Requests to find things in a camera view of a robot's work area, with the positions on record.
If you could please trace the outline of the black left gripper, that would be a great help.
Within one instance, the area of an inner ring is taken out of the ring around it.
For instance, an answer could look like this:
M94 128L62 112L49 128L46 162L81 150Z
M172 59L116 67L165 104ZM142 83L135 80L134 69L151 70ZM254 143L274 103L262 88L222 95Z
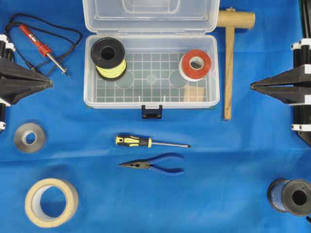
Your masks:
M22 98L31 94L53 87L53 82L44 75L28 70L13 60L15 45L10 43L8 37L0 35L0 74L6 78L14 80L38 81L46 83L43 85L20 85L20 84L1 84L0 85L0 132L5 130L5 107L14 105Z

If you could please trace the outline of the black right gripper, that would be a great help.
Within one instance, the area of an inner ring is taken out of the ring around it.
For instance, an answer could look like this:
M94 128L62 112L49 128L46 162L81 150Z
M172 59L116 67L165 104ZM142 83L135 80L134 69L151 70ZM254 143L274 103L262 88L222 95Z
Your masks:
M251 84L251 89L294 105L294 131L311 131L311 40L292 45L294 68Z

